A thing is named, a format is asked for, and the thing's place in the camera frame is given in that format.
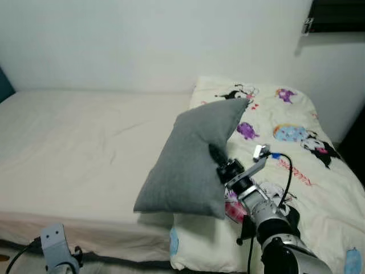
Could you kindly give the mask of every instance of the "black cable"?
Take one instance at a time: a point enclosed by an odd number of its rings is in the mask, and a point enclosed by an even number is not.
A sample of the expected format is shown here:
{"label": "black cable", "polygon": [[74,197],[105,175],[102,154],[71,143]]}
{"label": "black cable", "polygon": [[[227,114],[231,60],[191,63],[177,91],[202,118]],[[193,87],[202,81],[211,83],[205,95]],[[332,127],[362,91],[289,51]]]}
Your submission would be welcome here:
{"label": "black cable", "polygon": [[35,238],[29,245],[24,247],[18,254],[16,254],[14,256],[14,258],[11,260],[10,264],[7,266],[5,274],[9,274],[11,268],[13,267],[16,260],[21,256],[21,254],[23,254],[24,252],[26,252],[28,249],[30,249],[32,247],[40,247],[40,237]]}
{"label": "black cable", "polygon": [[253,239],[255,238],[255,234],[252,234],[251,236],[251,242],[250,242],[250,252],[249,252],[249,260],[247,262],[247,274],[250,274],[250,268],[251,268],[251,257],[252,257],[252,249],[253,249]]}
{"label": "black cable", "polygon": [[291,176],[293,174],[293,163],[291,162],[291,159],[289,158],[289,156],[285,155],[284,153],[279,153],[281,156],[285,157],[286,159],[288,159],[289,161],[289,177],[288,177],[288,180],[287,180],[287,183],[286,183],[286,188],[284,190],[284,193],[283,193],[283,196],[281,197],[281,200],[280,200],[280,203],[278,205],[278,208],[281,207],[281,205],[283,204],[284,200],[285,200],[285,197],[289,191],[289,187],[290,187],[290,182],[291,182]]}

